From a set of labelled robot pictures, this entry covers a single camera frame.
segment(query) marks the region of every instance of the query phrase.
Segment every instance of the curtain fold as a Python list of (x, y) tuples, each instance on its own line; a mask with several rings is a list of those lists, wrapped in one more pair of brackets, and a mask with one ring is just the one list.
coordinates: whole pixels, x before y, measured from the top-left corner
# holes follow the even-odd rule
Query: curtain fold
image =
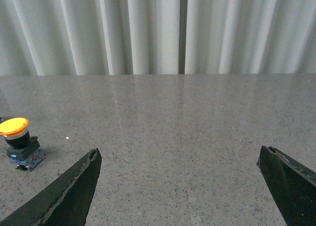
[(0, 0), (0, 75), (316, 73), (316, 0), (183, 4)]

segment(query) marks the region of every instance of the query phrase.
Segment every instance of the gray speckled countertop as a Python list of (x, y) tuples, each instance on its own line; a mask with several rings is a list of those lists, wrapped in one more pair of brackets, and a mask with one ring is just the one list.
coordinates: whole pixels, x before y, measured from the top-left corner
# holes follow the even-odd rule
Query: gray speckled countertop
[(0, 114), (46, 155), (15, 170), (0, 139), (0, 220), (97, 147), (87, 226), (285, 226), (261, 146), (316, 170), (311, 74), (0, 77)]

